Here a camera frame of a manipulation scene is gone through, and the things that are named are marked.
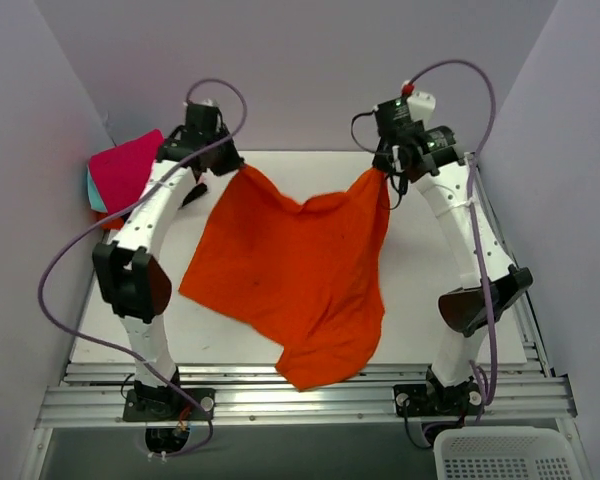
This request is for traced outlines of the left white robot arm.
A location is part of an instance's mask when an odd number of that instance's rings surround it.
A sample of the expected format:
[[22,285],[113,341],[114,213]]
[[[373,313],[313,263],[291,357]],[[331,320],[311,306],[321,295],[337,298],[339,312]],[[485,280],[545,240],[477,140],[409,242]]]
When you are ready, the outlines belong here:
[[243,164],[213,100],[187,102],[185,121],[158,148],[143,190],[147,201],[127,215],[121,230],[99,243],[92,258],[105,303],[118,316],[130,349],[137,354],[134,402],[159,419],[174,417],[182,405],[163,314],[172,283],[159,253],[176,213],[208,190],[202,175],[222,176]]

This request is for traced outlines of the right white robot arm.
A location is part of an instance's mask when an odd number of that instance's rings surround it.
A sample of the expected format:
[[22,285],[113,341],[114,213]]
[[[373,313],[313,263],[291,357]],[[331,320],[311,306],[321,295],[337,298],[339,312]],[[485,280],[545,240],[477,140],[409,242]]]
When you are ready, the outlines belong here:
[[426,200],[459,271],[459,287],[438,300],[446,330],[423,390],[427,406],[444,413],[460,399],[491,398],[495,381],[482,377],[479,350],[487,342],[497,360],[496,324],[533,277],[515,265],[491,228],[475,189],[473,153],[461,151],[449,127],[428,127],[434,108],[432,96],[414,93],[382,102],[371,114],[379,136],[374,167],[399,196],[414,186]]

